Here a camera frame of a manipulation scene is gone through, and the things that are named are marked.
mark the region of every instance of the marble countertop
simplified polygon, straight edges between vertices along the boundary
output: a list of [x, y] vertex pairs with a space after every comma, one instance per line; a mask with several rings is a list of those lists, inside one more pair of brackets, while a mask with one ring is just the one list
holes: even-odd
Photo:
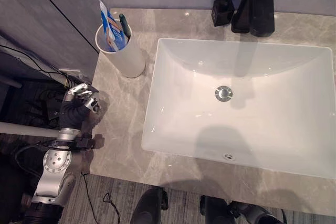
[[93, 151], [92, 174], [178, 190], [336, 216], [336, 180], [145, 151], [141, 137], [159, 38], [262, 41], [330, 47], [336, 50], [336, 17], [276, 13], [267, 38], [214, 27], [210, 10], [114, 9], [124, 13], [146, 60], [143, 75], [128, 79], [99, 55], [93, 86], [102, 110], [92, 133], [103, 137]]

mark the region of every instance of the chrome drain stopper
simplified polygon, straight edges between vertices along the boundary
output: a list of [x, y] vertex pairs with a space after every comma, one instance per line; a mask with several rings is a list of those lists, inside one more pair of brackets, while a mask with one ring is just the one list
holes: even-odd
[[220, 86], [215, 91], [215, 96], [220, 102], [227, 102], [232, 98], [232, 89], [228, 86]]

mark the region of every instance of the gray carpet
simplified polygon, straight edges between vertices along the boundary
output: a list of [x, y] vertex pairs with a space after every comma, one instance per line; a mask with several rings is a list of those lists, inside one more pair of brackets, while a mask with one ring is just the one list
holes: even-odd
[[[90, 198], [100, 224], [117, 223], [117, 215], [108, 203], [102, 201], [105, 193], [111, 194], [120, 215], [121, 224], [129, 224], [132, 212], [141, 195], [150, 188], [149, 185], [96, 175], [86, 176]], [[199, 213], [200, 195], [184, 191], [166, 189], [169, 209], [162, 211], [161, 224], [204, 224], [204, 217]], [[280, 209], [266, 208], [279, 220]], [[335, 217], [311, 215], [302, 212], [285, 211], [288, 224], [336, 224]], [[64, 209], [60, 224], [94, 224], [92, 211], [87, 199], [83, 177], [76, 181], [75, 189], [67, 207]], [[243, 218], [237, 224], [247, 224]]]

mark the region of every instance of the white rectangular sink basin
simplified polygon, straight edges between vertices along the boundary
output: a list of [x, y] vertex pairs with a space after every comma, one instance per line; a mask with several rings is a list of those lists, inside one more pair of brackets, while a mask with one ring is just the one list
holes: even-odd
[[160, 39], [142, 148], [336, 177], [332, 52]]

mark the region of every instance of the toothbrush holder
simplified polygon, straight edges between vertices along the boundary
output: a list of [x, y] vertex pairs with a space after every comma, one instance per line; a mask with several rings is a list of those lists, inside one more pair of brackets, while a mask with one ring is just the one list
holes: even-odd
[[126, 46], [119, 51], [110, 51], [109, 46], [106, 43], [103, 25], [98, 28], [95, 41], [100, 52], [112, 62], [123, 76], [135, 78], [141, 75], [145, 69], [145, 60], [137, 42], [132, 38], [132, 29], [130, 26], [129, 28], [131, 37]]

